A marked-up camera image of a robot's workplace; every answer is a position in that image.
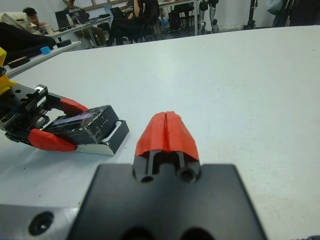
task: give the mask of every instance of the person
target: person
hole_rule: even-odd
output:
[[[133,0],[133,13],[126,18],[114,18],[111,24],[107,46],[123,45],[123,37],[141,33],[145,23],[156,23],[160,15],[158,0]]]
[[[41,34],[47,34],[47,31],[45,29],[45,22],[39,22],[38,19],[38,13],[36,12],[36,10],[32,7],[26,7],[25,9],[23,9],[23,12],[26,13],[26,15],[28,16],[28,18],[30,19],[30,22],[34,25],[36,25],[37,29],[39,30],[39,32]]]
[[[75,1],[74,0],[70,0],[70,1],[66,1],[63,0],[63,2],[66,4],[66,8],[64,10],[67,10],[71,15],[72,13],[76,12],[76,11],[80,11],[83,10],[81,7],[75,6]],[[95,41],[97,43],[98,46],[103,46],[106,43],[106,36],[104,31],[99,28],[99,27],[90,27],[91,32],[93,33],[93,36],[95,37],[97,35],[97,39],[95,38]],[[90,38],[90,33],[87,27],[83,28],[82,31],[77,31],[75,32],[75,34],[82,38]]]

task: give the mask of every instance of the desk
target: desk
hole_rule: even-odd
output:
[[[177,1],[161,2],[161,3],[159,3],[159,8],[163,9],[165,7],[172,7],[175,5],[188,4],[188,3],[193,3],[193,7],[194,7],[194,35],[197,36],[198,35],[198,4],[197,4],[197,0],[177,0]]]
[[[109,22],[111,20],[111,16],[107,16],[107,17],[104,17],[104,18],[100,18],[100,19],[96,19],[96,20],[93,20],[93,21],[89,21],[88,24],[89,25],[98,25],[100,23],[103,23],[103,22]],[[67,34],[71,34],[71,33],[74,33],[74,32],[77,32],[77,31],[81,31],[81,28],[85,29],[87,28],[87,25],[85,24],[82,24],[82,25],[77,25],[75,27],[72,27],[71,29],[68,29],[68,30],[65,30],[65,31],[57,31],[54,33],[54,35],[49,35],[47,34],[46,36],[49,36],[49,37],[52,37],[55,39],[55,41],[57,42],[58,41],[58,38],[61,38]]]
[[[58,49],[53,49],[51,51],[51,53],[49,53],[47,55],[39,54],[37,56],[31,57],[30,62],[27,62],[26,64],[23,64],[21,66],[13,68],[13,69],[11,69],[8,65],[6,65],[4,67],[6,69],[6,74],[9,78],[13,78],[13,77],[17,76],[18,74],[21,74],[24,71],[42,63],[48,59],[51,59],[54,56],[57,56],[63,52],[69,51],[79,45],[81,45],[81,41],[74,41],[68,46],[60,47]]]
[[[226,32],[72,51],[33,67],[12,80],[88,108],[111,104],[130,133],[110,157],[38,150],[2,132],[0,203],[78,207],[99,164],[131,164],[151,117],[175,111],[202,164],[237,166],[270,240],[319,234],[319,36],[320,26]]]

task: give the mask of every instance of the computer monitor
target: computer monitor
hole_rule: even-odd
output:
[[[80,24],[85,24],[89,21],[89,16],[86,14],[85,10],[74,11],[71,14],[72,16],[75,16]]]
[[[68,10],[55,12],[56,22],[58,23],[59,29],[70,25],[66,16],[68,13],[69,13]]]
[[[120,10],[119,7],[114,7],[114,8],[111,8],[110,10],[111,10],[111,13],[114,18],[122,18],[123,17],[122,11]]]

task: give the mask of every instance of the robot leg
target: robot leg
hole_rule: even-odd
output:
[[[208,10],[208,2],[202,0],[199,4],[199,13],[200,13],[200,32],[201,35],[206,34],[206,22],[205,22],[205,12]]]
[[[218,2],[219,2],[219,0],[210,0],[209,1],[209,5],[210,5],[209,14],[210,14],[210,22],[211,22],[213,34],[216,34],[219,32],[218,20],[215,19],[216,8],[217,8],[216,6],[217,6]]]

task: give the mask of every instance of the yellow robot arm part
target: yellow robot arm part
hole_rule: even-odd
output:
[[[0,96],[17,84],[16,82],[9,80],[8,76],[6,75],[6,70],[3,68],[6,55],[7,52],[0,47]]]

